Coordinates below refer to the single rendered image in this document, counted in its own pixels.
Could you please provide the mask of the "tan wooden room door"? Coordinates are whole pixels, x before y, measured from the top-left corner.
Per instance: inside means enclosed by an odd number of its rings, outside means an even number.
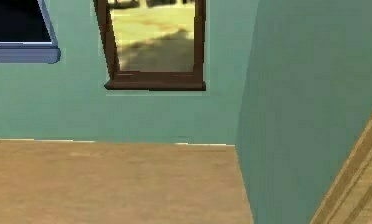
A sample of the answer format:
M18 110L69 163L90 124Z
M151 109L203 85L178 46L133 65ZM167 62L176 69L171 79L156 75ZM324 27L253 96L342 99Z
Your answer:
M309 224L372 224L372 114Z

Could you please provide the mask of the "brown framed window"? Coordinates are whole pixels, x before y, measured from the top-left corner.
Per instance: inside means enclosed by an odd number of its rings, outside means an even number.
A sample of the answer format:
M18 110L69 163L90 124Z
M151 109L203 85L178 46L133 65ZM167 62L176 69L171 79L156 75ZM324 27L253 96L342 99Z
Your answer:
M93 5L106 89L206 89L206 0L93 0Z

